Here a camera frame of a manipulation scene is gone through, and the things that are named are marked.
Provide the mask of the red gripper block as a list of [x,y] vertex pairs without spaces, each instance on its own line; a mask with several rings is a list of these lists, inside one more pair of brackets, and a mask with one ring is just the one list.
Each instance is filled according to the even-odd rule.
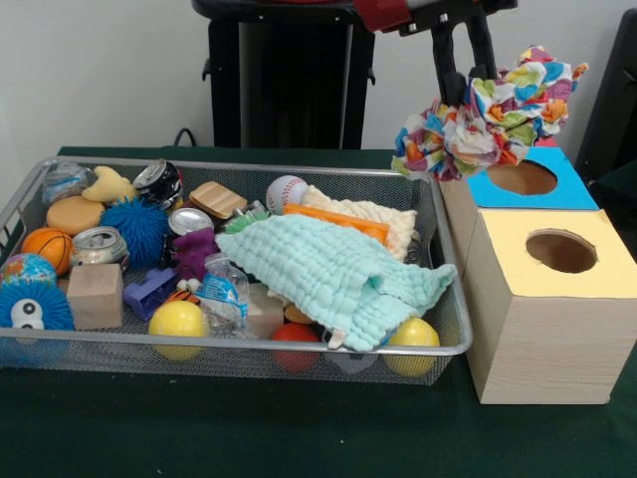
[[398,31],[401,36],[431,30],[441,102],[459,107],[467,81],[456,70],[453,31],[465,23],[474,56],[469,76],[495,80],[498,70],[487,16],[518,7],[517,0],[361,0],[353,5],[370,32]]

